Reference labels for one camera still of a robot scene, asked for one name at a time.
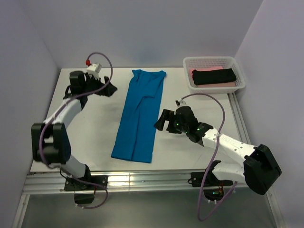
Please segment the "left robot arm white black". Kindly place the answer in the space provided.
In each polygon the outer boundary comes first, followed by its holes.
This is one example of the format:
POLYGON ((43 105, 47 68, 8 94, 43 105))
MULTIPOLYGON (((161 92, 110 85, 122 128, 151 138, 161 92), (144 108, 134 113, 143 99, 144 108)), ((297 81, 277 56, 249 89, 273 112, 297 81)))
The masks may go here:
POLYGON ((84 109, 90 95, 111 97, 117 87, 112 85, 110 76, 101 80, 93 70, 70 72, 69 81, 60 107, 44 122, 31 127, 32 156, 49 169, 65 172, 80 189, 86 190, 93 183, 91 171, 72 155, 67 128, 84 109))

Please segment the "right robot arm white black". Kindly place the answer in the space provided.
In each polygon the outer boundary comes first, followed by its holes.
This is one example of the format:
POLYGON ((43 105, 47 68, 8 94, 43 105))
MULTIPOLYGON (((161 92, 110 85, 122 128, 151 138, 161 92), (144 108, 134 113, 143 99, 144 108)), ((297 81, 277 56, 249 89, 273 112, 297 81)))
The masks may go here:
POLYGON ((218 149, 234 160, 234 163, 213 160, 201 179, 207 186, 221 182, 245 183, 253 192, 264 195, 282 174, 266 145, 246 144, 220 133, 213 126, 199 122, 189 106, 179 107, 176 111, 164 109, 154 127, 161 131, 166 121, 169 133, 184 133, 193 143, 218 149))

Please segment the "blue t-shirt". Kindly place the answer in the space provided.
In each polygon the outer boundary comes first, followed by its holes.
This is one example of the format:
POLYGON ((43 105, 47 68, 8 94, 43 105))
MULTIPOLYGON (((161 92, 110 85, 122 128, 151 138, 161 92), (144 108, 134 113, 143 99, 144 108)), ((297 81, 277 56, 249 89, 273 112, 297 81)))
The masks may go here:
POLYGON ((133 70, 111 157, 151 163, 162 101, 164 71, 133 70))

